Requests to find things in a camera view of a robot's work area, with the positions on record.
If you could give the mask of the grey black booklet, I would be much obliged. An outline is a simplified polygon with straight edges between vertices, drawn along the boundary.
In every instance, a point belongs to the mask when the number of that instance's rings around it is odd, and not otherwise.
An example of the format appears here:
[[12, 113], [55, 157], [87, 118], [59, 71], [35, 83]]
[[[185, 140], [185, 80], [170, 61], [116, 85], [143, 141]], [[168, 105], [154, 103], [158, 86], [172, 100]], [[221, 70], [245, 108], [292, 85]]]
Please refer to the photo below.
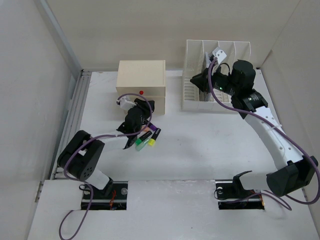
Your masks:
[[212, 52], [205, 52], [204, 59], [202, 64], [202, 76], [203, 76], [203, 84], [202, 84], [202, 96], [200, 99], [204, 102], [210, 102], [212, 98], [212, 94], [210, 92], [209, 83], [208, 83], [208, 69], [213, 60], [213, 53]]

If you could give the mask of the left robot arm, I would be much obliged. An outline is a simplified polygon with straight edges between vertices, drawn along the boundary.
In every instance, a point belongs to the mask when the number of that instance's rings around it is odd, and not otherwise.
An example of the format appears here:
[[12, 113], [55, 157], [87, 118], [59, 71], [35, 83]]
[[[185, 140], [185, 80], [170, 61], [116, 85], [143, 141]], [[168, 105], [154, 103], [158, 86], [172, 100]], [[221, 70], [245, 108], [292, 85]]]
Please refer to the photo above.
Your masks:
[[120, 96], [116, 103], [127, 112], [124, 122], [114, 133], [93, 137], [84, 130], [79, 130], [59, 155], [57, 165], [63, 168], [66, 177], [84, 182], [94, 187], [94, 192], [100, 198], [111, 195], [113, 180], [96, 169], [105, 143], [101, 139], [126, 140], [121, 143], [124, 149], [130, 148], [138, 140], [138, 135], [150, 124], [155, 110], [155, 101], [137, 98], [131, 101], [127, 94]]

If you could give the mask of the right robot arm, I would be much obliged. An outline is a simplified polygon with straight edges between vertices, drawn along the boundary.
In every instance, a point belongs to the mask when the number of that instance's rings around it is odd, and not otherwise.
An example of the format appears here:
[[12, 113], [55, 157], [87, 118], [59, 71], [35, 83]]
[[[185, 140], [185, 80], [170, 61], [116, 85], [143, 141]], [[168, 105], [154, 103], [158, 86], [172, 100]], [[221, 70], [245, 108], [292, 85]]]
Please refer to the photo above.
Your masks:
[[259, 136], [274, 162], [274, 172], [263, 171], [254, 174], [246, 171], [235, 176], [232, 193], [243, 197], [250, 190], [270, 190], [278, 197], [310, 184], [314, 176], [319, 176], [318, 161], [308, 155], [300, 146], [290, 139], [275, 120], [268, 102], [261, 93], [254, 89], [256, 71], [246, 60], [237, 60], [230, 67], [228, 74], [221, 72], [221, 64], [216, 57], [206, 61], [203, 71], [190, 79], [202, 93], [221, 91], [231, 96], [229, 107], [217, 103], [231, 111], [238, 112], [243, 120]]

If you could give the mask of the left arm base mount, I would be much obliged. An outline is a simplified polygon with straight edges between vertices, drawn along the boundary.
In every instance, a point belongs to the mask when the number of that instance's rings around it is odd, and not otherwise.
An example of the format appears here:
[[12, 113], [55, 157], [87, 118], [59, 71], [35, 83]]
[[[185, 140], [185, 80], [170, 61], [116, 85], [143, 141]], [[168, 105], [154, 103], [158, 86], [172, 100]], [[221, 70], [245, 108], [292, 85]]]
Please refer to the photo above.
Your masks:
[[99, 211], [125, 211], [127, 209], [129, 183], [127, 181], [114, 181], [107, 190], [107, 195], [102, 190], [93, 187], [93, 199], [90, 210]]

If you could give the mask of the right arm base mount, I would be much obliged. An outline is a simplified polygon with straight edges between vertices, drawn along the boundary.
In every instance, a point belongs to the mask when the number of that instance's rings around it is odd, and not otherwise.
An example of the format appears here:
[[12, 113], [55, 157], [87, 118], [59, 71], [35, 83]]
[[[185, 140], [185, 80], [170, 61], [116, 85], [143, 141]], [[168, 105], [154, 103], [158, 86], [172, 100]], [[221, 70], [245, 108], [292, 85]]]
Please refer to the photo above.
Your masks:
[[215, 180], [214, 197], [218, 201], [219, 210], [264, 210], [264, 202], [261, 195], [254, 195], [256, 192], [246, 190], [240, 181], [240, 177], [250, 173], [244, 171], [235, 175], [232, 179]]

